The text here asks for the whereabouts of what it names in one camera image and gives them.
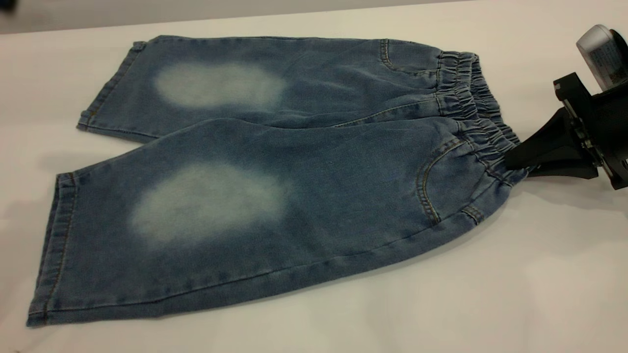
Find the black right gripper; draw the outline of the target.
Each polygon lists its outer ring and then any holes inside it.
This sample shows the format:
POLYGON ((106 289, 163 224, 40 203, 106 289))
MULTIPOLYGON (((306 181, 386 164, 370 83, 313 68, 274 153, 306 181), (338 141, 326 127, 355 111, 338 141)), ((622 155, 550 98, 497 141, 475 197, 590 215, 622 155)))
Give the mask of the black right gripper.
POLYGON ((527 169, 529 178, 593 179, 601 167, 615 190, 626 188, 628 83, 594 95, 575 73, 553 84, 563 108, 505 154, 507 169, 527 169))

